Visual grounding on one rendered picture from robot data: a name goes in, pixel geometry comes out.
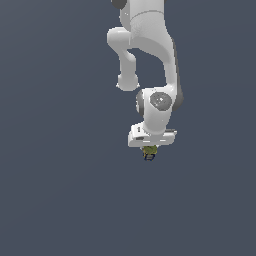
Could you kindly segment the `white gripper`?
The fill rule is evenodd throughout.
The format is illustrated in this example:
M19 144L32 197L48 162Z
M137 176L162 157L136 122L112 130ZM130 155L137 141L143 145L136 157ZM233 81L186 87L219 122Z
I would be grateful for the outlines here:
M144 131L143 123L131 126L128 134L129 147L145 147L170 145L174 142L177 131L175 129L166 129L162 135L151 135Z

